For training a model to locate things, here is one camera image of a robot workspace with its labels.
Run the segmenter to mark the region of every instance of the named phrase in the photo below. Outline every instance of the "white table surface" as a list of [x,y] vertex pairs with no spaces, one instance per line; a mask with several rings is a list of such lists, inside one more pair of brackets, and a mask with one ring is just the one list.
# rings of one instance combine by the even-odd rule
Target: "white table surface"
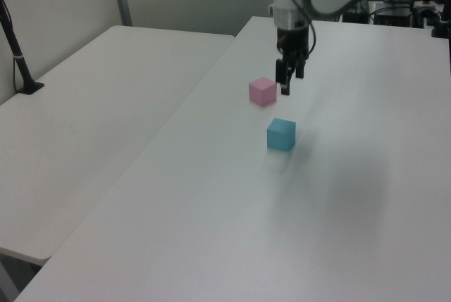
[[233,37],[112,27],[0,106],[0,253],[43,264]]
[[252,18],[17,301],[447,301],[447,41],[315,24],[305,79],[260,108],[278,52]]

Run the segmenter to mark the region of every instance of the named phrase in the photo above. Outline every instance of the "pink cube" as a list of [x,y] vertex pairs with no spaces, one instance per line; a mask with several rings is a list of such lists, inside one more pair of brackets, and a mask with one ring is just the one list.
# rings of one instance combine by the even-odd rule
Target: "pink cube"
[[276,82],[263,77],[249,83],[249,100],[260,106],[266,106],[276,101]]

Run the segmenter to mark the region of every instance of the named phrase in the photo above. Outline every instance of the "black cable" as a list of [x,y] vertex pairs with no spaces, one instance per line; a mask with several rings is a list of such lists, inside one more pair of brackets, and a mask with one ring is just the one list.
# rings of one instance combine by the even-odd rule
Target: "black cable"
[[[6,13],[8,14],[9,23],[11,24],[11,27],[13,27],[13,19],[11,17],[11,14],[9,13],[8,6],[6,5],[5,1],[2,1],[2,4],[6,10]],[[16,59],[13,57],[13,86],[14,86],[14,92],[17,94],[17,86],[16,86]]]
[[6,13],[8,14],[9,22],[11,23],[11,27],[12,27],[12,26],[13,26],[13,19],[12,19],[12,17],[11,17],[11,14],[9,13],[9,9],[8,9],[8,7],[6,6],[5,1],[2,1],[2,4],[3,4],[3,6],[5,7]]
[[296,0],[292,0],[292,2],[296,5],[297,10],[299,10],[302,13],[302,15],[304,16],[304,18],[307,20],[308,26],[311,27],[311,32],[313,34],[313,44],[312,44],[311,49],[309,51],[309,55],[310,55],[313,52],[313,50],[315,49],[315,46],[316,46],[316,31],[315,31],[315,27],[311,23],[310,17],[305,13],[304,9],[300,6],[300,4],[297,3]]
[[16,87],[16,59],[13,57],[13,86],[14,86],[14,92],[17,94],[17,87]]
[[408,8],[410,10],[410,6],[388,6],[386,8],[380,8],[380,9],[378,9],[376,11],[373,11],[369,15],[376,15],[377,13],[380,13],[380,12],[396,10],[396,9],[399,9],[399,8]]

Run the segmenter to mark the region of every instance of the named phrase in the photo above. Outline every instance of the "black mount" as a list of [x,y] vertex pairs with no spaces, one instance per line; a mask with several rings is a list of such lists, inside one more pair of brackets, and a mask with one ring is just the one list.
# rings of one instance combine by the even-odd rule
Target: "black mount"
[[14,34],[13,22],[9,16],[4,0],[0,0],[0,23],[5,32],[9,46],[11,47],[11,51],[13,52],[14,60],[16,61],[23,78],[23,88],[19,89],[18,93],[33,94],[38,89],[41,89],[44,84],[35,82],[33,78],[31,78],[27,63],[25,62],[25,58],[23,58],[22,50],[20,49],[16,35]]

